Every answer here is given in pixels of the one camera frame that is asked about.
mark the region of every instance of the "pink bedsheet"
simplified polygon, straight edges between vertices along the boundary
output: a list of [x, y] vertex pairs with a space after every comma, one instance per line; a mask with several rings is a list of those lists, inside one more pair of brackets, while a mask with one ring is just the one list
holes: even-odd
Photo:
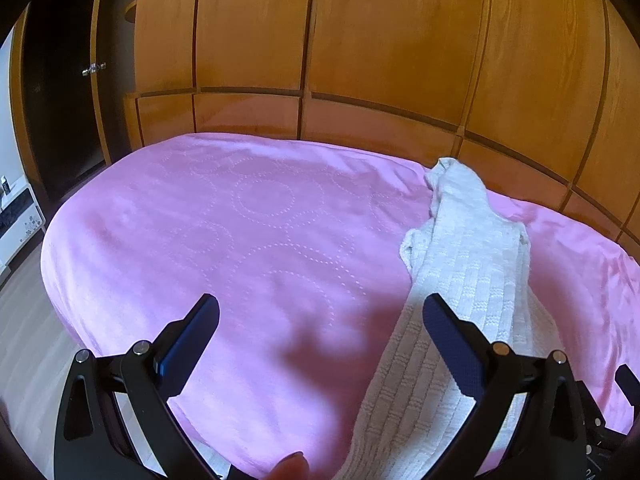
[[[640, 374], [640, 268], [544, 207], [489, 193], [527, 226], [530, 285], [577, 378], [628, 430], [614, 384]], [[203, 292], [220, 327], [170, 401], [192, 438], [261, 476], [303, 450], [327, 479], [410, 288], [398, 249], [428, 216], [414, 162], [302, 141], [181, 136], [94, 178], [52, 220], [42, 274], [60, 318], [98, 355], [152, 340]]]

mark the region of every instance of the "small bottle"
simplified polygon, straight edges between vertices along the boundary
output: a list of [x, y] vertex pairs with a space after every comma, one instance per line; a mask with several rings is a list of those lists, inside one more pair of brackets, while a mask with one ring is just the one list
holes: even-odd
[[0, 178], [0, 184], [2, 184], [2, 189], [4, 189], [5, 195], [11, 193], [11, 188], [9, 187], [9, 183], [6, 181], [6, 177], [4, 175]]

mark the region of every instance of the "wooden headboard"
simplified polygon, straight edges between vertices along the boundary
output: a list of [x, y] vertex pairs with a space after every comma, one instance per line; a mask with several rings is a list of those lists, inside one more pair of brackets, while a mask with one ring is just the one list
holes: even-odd
[[609, 0], [138, 0], [133, 147], [318, 140], [561, 211], [640, 260], [640, 48]]

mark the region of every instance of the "fingernail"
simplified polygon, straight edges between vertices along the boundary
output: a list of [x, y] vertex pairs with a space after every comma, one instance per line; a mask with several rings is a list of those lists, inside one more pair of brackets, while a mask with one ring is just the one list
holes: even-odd
[[302, 453], [302, 451], [296, 451], [295, 453], [291, 453], [290, 455], [287, 455], [286, 457], [284, 457], [282, 460], [278, 462], [278, 464], [282, 464], [283, 462], [286, 462], [287, 460], [295, 456], [303, 456], [303, 455], [304, 454]]

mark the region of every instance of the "white wall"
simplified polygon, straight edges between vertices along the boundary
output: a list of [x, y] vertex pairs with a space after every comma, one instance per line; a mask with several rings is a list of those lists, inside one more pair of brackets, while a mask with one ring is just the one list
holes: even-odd
[[9, 101], [9, 52], [12, 35], [13, 31], [0, 47], [0, 176], [4, 175], [9, 183], [18, 180], [24, 173], [15, 143]]

